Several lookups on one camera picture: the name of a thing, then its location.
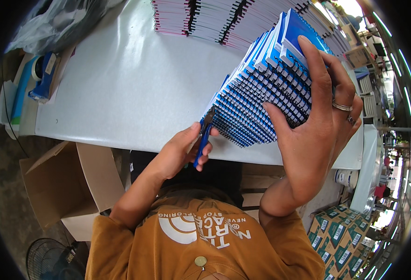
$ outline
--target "silver ring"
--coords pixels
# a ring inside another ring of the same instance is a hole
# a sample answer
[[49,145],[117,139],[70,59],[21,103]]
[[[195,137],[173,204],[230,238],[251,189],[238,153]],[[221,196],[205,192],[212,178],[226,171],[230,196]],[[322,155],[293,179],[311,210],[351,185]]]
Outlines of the silver ring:
[[355,126],[355,125],[357,124],[357,121],[354,120],[354,118],[352,118],[350,115],[347,116],[347,120],[349,121],[349,123],[350,123],[352,126]]
[[352,111],[353,107],[352,106],[345,106],[345,105],[341,105],[341,104],[337,104],[335,103],[335,101],[333,100],[332,102],[333,107],[335,107],[336,109],[340,109],[342,111],[347,111],[350,112]]

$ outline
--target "blue spiral notebook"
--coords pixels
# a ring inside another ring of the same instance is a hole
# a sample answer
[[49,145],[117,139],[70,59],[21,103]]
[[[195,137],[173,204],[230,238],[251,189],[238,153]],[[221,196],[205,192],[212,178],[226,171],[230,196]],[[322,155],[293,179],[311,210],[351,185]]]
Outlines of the blue spiral notebook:
[[332,51],[294,10],[281,13],[277,25],[248,48],[240,64],[214,94],[204,115],[215,107],[213,125],[240,147],[277,140],[263,102],[275,104],[290,127],[300,126],[311,110],[311,79],[297,37]]

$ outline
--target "bucket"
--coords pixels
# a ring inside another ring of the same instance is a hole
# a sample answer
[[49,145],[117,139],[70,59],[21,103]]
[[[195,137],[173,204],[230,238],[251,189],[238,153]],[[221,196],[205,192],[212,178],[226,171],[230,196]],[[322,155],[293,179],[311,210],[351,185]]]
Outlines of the bucket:
[[338,169],[335,173],[335,182],[354,189],[358,182],[358,170]]

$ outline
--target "pliers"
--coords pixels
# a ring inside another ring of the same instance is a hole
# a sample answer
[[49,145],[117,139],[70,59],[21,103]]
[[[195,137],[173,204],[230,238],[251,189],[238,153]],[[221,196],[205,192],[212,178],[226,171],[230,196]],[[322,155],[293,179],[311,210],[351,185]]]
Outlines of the pliers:
[[202,150],[209,142],[210,130],[212,129],[213,117],[215,116],[215,107],[212,107],[207,112],[207,115],[199,123],[201,124],[201,131],[199,132],[201,136],[201,142],[199,143],[198,153],[196,154],[195,161],[193,162],[193,167],[198,166],[198,160],[202,156]]

